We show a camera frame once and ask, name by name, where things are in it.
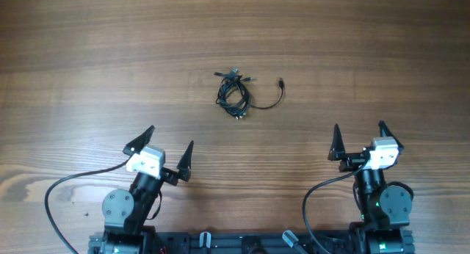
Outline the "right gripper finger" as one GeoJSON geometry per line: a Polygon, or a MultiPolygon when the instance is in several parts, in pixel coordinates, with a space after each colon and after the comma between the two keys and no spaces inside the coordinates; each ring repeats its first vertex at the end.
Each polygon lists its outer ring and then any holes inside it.
{"type": "Polygon", "coordinates": [[[398,150],[404,150],[404,146],[402,145],[402,143],[391,133],[388,126],[386,125],[386,123],[383,120],[381,120],[378,123],[378,126],[379,126],[379,131],[380,131],[380,136],[381,137],[392,137],[395,140],[395,142],[397,143],[398,150]]]}
{"type": "Polygon", "coordinates": [[[339,125],[336,124],[333,129],[333,139],[330,147],[330,152],[328,154],[328,160],[330,161],[339,161],[346,157],[346,151],[341,135],[341,130],[339,125]]]}

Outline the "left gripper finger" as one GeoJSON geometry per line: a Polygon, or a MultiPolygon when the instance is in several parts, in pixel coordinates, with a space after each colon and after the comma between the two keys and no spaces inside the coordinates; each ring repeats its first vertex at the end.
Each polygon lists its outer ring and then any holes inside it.
{"type": "Polygon", "coordinates": [[[177,165],[179,180],[188,182],[191,177],[193,147],[194,141],[192,140],[177,165]]]}
{"type": "Polygon", "coordinates": [[[140,151],[150,142],[155,127],[150,126],[141,135],[128,142],[124,148],[123,153],[127,156],[133,156],[140,151]]]}

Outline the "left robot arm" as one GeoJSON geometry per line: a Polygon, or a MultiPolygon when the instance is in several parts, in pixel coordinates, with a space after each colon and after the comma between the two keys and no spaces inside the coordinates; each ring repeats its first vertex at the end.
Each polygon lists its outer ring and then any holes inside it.
{"type": "Polygon", "coordinates": [[[145,222],[159,213],[151,213],[151,209],[156,200],[162,199],[163,184],[175,186],[190,179],[194,142],[189,143],[174,171],[164,166],[165,151],[150,144],[154,129],[150,126],[124,146],[123,153],[129,157],[124,163],[126,170],[137,175],[129,189],[115,189],[103,199],[104,232],[90,237],[88,253],[168,252],[155,227],[145,222]]]}

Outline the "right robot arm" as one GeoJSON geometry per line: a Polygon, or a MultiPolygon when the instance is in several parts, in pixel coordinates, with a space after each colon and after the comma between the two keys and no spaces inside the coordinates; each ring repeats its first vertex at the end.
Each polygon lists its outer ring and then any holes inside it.
{"type": "Polygon", "coordinates": [[[380,136],[361,152],[346,152],[341,131],[334,126],[328,160],[339,161],[339,172],[354,174],[354,195],[361,222],[349,226],[353,253],[414,253],[410,225],[413,190],[399,181],[387,182],[384,171],[397,164],[404,150],[387,125],[378,123],[380,136]]]}

